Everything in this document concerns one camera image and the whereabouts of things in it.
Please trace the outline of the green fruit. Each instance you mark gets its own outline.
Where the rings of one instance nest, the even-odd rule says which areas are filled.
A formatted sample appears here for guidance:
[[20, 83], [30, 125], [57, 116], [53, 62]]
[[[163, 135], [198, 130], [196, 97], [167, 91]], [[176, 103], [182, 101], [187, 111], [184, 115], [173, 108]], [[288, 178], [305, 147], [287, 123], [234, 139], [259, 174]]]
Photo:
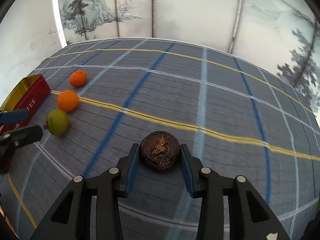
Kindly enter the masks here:
[[64, 135], [69, 128], [68, 115], [59, 109], [52, 110], [46, 117], [45, 128], [53, 136]]

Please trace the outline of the smooth orange mandarin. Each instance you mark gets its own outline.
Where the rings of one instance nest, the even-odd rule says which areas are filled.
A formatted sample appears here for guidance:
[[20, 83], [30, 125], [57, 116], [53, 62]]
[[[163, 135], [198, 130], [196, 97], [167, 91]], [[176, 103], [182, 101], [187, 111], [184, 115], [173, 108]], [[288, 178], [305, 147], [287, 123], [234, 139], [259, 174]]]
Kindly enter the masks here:
[[57, 106], [64, 112], [76, 110], [79, 103], [78, 95], [72, 90], [65, 90], [57, 97]]

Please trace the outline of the orange mandarin with stem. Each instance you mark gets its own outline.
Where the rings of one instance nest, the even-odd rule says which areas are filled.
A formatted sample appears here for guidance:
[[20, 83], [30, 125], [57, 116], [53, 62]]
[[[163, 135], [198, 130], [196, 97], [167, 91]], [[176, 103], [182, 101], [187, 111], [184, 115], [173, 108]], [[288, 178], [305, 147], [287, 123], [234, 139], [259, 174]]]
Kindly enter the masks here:
[[74, 88], [79, 88], [87, 83], [87, 73], [83, 70], [73, 72], [69, 78], [69, 83]]

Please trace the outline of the dark brown passion fruit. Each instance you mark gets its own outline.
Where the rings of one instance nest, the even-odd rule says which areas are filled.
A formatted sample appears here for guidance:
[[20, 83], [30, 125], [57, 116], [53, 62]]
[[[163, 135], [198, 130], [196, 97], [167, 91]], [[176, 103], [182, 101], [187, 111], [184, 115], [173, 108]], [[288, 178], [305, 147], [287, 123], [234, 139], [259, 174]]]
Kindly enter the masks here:
[[152, 132], [140, 142], [139, 161], [153, 172], [170, 172], [177, 167], [180, 160], [179, 141], [169, 132]]

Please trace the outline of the gold red toffee tin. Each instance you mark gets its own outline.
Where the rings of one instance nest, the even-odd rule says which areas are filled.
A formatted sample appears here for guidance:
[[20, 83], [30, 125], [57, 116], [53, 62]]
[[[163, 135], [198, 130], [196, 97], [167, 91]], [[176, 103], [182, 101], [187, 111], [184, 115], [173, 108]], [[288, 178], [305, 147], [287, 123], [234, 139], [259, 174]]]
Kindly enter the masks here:
[[1, 111], [9, 112], [26, 109], [28, 111], [28, 118], [25, 121], [1, 125], [1, 134], [29, 125], [29, 122], [50, 92], [51, 89], [42, 74], [23, 78], [1, 105]]

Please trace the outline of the landscape painted folding screen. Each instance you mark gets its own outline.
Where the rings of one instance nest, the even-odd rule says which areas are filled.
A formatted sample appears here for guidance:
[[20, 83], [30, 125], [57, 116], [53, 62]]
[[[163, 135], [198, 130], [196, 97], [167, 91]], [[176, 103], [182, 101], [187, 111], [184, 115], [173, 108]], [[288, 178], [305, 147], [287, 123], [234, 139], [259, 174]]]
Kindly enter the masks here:
[[319, 110], [319, 22], [304, 0], [52, 0], [63, 46], [109, 37], [156, 37], [249, 61]]

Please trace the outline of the blue plaid tablecloth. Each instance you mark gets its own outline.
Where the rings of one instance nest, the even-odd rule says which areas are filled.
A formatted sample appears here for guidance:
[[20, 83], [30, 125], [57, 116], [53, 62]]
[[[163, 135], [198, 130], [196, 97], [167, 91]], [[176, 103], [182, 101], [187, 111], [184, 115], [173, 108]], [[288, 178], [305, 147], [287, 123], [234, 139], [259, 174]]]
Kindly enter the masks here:
[[20, 148], [1, 176], [1, 201], [29, 239], [72, 180], [116, 170], [133, 144], [119, 211], [126, 239], [195, 239], [201, 200], [190, 196], [181, 144], [206, 171], [248, 180], [291, 239], [317, 214], [319, 126], [301, 92], [237, 57], [142, 38], [84, 42], [27, 71], [48, 95], [32, 99], [40, 141]]

